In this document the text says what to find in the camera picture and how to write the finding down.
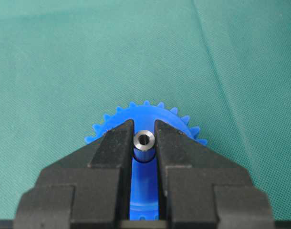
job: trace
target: blue plastic gear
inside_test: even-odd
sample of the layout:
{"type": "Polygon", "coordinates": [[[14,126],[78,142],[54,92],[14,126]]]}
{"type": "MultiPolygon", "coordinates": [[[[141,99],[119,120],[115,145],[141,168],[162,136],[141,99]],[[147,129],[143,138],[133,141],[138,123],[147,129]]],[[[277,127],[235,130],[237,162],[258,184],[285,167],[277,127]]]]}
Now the blue plastic gear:
{"type": "MultiPolygon", "coordinates": [[[[154,133],[155,120],[159,119],[181,130],[196,142],[204,146],[207,144],[207,140],[197,138],[200,131],[198,126],[188,127],[190,120],[188,115],[180,118],[177,116],[176,107],[169,111],[164,108],[164,103],[153,106],[149,101],[145,101],[143,105],[136,105],[131,102],[128,108],[117,107],[116,114],[113,116],[104,114],[104,123],[102,125],[93,125],[96,136],[86,137],[85,142],[89,144],[95,141],[102,137],[106,131],[115,128],[128,119],[133,119],[135,133],[139,130],[149,130],[154,133]]],[[[148,163],[140,163],[133,158],[130,220],[156,219],[158,219],[156,157],[148,163]]]]}

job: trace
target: blue gear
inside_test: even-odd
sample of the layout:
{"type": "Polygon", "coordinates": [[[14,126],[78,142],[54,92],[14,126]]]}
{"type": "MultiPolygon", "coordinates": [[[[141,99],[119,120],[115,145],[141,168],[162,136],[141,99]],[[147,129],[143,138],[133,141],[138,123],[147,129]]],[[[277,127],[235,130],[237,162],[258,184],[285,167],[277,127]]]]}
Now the blue gear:
{"type": "MultiPolygon", "coordinates": [[[[104,114],[104,123],[102,125],[93,125],[96,137],[88,136],[85,138],[85,142],[89,144],[95,141],[102,137],[106,131],[115,128],[128,119],[133,119],[135,133],[139,130],[149,130],[154,133],[155,120],[159,119],[181,130],[196,142],[204,146],[207,144],[207,140],[197,138],[200,131],[198,126],[188,127],[190,120],[188,115],[180,118],[177,116],[176,107],[169,111],[164,109],[164,103],[153,106],[149,101],[145,101],[143,105],[136,105],[134,102],[131,102],[128,108],[117,107],[114,116],[104,114]]],[[[156,219],[158,219],[156,157],[148,163],[139,163],[133,158],[130,220],[156,219]]]]}

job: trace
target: gear tooth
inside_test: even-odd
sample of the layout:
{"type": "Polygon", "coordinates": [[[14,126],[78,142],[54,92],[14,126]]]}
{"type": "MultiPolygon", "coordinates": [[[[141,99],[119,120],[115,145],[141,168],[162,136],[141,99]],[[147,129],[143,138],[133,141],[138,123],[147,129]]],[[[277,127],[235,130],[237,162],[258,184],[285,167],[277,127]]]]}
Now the gear tooth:
{"type": "Polygon", "coordinates": [[[172,112],[173,114],[177,114],[178,110],[177,110],[177,107],[173,107],[170,112],[172,112]]]}
{"type": "Polygon", "coordinates": [[[182,120],[186,125],[188,125],[189,120],[190,120],[190,116],[189,116],[189,115],[185,115],[184,117],[181,118],[181,120],[182,120]]]}
{"type": "Polygon", "coordinates": [[[130,102],[130,107],[135,107],[136,104],[134,102],[130,102]]]}
{"type": "Polygon", "coordinates": [[[96,134],[98,134],[101,130],[101,126],[99,124],[93,124],[93,129],[96,132],[96,134]]]}
{"type": "Polygon", "coordinates": [[[89,143],[91,143],[91,142],[97,140],[97,138],[94,137],[94,136],[87,136],[84,140],[85,140],[85,142],[86,142],[87,144],[89,144],[89,143]]]}
{"type": "Polygon", "coordinates": [[[164,108],[165,104],[163,102],[160,102],[159,104],[157,104],[157,106],[160,107],[160,108],[164,108]]]}
{"type": "Polygon", "coordinates": [[[207,145],[207,140],[206,139],[197,139],[196,142],[200,143],[203,146],[207,145]]]}
{"type": "Polygon", "coordinates": [[[200,128],[198,126],[194,126],[190,128],[190,132],[194,138],[197,138],[199,131],[200,131],[200,128]]]}
{"type": "Polygon", "coordinates": [[[110,119],[111,117],[110,117],[110,115],[109,114],[104,114],[103,115],[103,119],[104,119],[104,121],[106,122],[108,119],[110,119]]]}
{"type": "Polygon", "coordinates": [[[123,110],[122,107],[120,107],[120,106],[116,107],[116,113],[119,113],[119,112],[122,111],[122,110],[123,110]]]}

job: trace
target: black clamp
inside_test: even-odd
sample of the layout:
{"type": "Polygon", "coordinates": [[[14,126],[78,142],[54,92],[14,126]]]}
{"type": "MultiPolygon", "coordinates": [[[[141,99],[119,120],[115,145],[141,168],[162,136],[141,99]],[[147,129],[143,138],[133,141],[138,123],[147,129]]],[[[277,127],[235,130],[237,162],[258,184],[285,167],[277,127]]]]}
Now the black clamp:
{"type": "Polygon", "coordinates": [[[158,221],[129,221],[134,122],[45,168],[14,229],[273,229],[246,169],[157,120],[158,221]]]}

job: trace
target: green cloth background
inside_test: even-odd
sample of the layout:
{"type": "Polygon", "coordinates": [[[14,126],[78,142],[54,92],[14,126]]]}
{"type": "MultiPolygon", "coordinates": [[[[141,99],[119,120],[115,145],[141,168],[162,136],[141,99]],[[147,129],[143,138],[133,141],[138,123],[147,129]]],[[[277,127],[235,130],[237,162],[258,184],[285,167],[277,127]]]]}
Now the green cloth background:
{"type": "Polygon", "coordinates": [[[190,115],[291,219],[291,0],[0,0],[0,218],[144,100],[190,115]]]}

